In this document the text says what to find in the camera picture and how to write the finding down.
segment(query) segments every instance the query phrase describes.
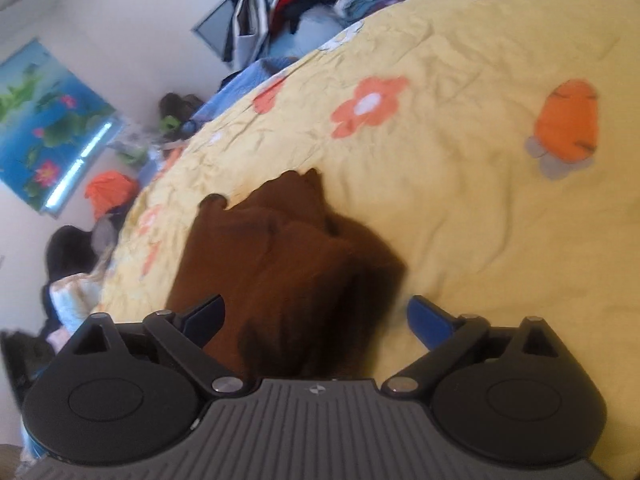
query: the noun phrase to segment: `yellow bedspread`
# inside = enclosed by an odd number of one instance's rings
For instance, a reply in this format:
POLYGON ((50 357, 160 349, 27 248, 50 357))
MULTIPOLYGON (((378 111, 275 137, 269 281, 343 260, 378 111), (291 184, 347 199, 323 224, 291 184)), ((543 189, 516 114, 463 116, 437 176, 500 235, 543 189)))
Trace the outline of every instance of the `yellow bedspread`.
POLYGON ((329 203, 406 262, 375 377, 424 353, 422 294, 494 324, 543 316, 600 387, 596 460, 640 470, 640 0, 410 0, 243 98, 137 201, 103 307, 159 310, 198 202, 318 168, 329 203))

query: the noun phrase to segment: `lotus painting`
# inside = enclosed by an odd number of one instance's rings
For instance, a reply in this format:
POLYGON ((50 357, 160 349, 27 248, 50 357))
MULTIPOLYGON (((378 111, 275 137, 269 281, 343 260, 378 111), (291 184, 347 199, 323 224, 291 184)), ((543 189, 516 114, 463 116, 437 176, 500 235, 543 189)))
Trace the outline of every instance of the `lotus painting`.
POLYGON ((115 123, 39 42, 0 64, 0 180, 36 211, 59 211, 115 123))

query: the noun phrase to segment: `orange cartoon print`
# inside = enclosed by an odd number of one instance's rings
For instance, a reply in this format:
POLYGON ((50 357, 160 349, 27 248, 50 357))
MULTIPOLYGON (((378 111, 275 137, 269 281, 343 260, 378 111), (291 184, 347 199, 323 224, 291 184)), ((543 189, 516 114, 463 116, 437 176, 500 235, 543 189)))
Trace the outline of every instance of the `orange cartoon print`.
POLYGON ((149 271, 154 266, 154 263, 156 262, 156 258, 158 257, 158 253, 160 251, 160 245, 161 245, 160 242, 151 244, 151 247, 149 249, 149 254, 146 257, 145 263, 142 265, 142 273, 140 274, 140 279, 148 275, 149 271))
POLYGON ((275 75, 266 88, 254 99, 254 110, 257 114, 264 115, 273 110, 276 105, 276 96, 282 90, 286 76, 275 75))
POLYGON ((161 205, 155 205, 150 209, 147 209, 140 220, 138 220, 138 236, 146 235, 150 229, 154 226, 158 214, 162 211, 161 205))
POLYGON ((546 98, 527 153, 540 161, 546 177, 557 180, 590 166, 597 147, 598 96, 588 81, 571 79, 546 98))

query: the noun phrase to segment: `pink lotus flower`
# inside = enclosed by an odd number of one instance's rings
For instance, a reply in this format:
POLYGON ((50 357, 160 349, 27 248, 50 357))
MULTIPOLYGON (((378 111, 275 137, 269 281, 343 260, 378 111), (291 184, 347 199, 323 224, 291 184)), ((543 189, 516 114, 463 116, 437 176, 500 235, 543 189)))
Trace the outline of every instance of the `pink lotus flower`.
POLYGON ((78 107, 78 101, 76 101, 76 98, 67 94, 67 95, 63 95, 60 98, 60 102, 65 105, 69 110, 75 110, 78 107))
POLYGON ((58 181, 60 175, 60 167, 56 166, 50 160, 45 160, 36 170, 34 181, 43 187, 51 187, 58 181))

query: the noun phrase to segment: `round black disc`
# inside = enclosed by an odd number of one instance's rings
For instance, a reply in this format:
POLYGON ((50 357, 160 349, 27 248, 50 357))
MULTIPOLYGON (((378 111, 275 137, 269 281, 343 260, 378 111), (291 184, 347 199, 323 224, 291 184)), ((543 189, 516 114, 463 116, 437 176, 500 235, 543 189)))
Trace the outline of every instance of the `round black disc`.
POLYGON ((177 372, 128 354, 55 361, 25 401, 25 427, 52 455, 86 465, 135 462, 185 436, 199 401, 177 372))
POLYGON ((551 358, 537 367, 498 360, 461 368, 440 382, 431 407, 465 448, 528 467, 570 462, 593 449, 605 416, 597 390, 551 358))

